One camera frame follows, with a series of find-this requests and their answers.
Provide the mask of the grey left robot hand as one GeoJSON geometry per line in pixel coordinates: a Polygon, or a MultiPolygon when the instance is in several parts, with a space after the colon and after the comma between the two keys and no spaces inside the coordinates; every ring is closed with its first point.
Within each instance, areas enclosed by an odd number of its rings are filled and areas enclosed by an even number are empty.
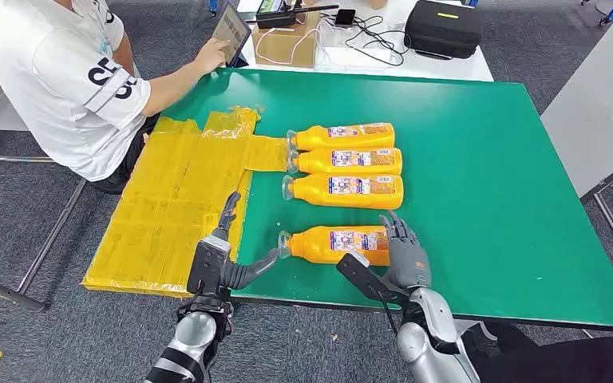
{"type": "Polygon", "coordinates": [[[235,207],[241,195],[234,191],[226,199],[217,227],[212,235],[223,243],[223,256],[219,269],[218,285],[230,290],[241,290],[256,280],[260,275],[272,268],[279,259],[280,250],[270,249],[259,261],[250,265],[242,265],[231,261],[231,244],[228,242],[229,230],[235,219],[235,207]]]}

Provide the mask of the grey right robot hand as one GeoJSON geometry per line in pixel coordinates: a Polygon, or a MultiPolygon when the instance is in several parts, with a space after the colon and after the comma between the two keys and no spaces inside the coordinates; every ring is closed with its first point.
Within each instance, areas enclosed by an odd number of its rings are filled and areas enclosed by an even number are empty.
{"type": "Polygon", "coordinates": [[[386,229],[390,264],[384,279],[398,288],[412,291],[430,287],[432,275],[429,258],[413,229],[394,211],[380,215],[386,229]]]}

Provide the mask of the person's right hand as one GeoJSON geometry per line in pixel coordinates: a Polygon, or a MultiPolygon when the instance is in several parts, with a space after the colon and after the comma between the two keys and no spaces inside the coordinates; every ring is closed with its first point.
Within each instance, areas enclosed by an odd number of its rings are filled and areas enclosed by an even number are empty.
{"type": "Polygon", "coordinates": [[[196,58],[192,62],[193,68],[198,74],[204,75],[212,72],[214,69],[226,65],[225,49],[228,48],[230,42],[228,40],[220,40],[211,38],[200,49],[196,58]]]}

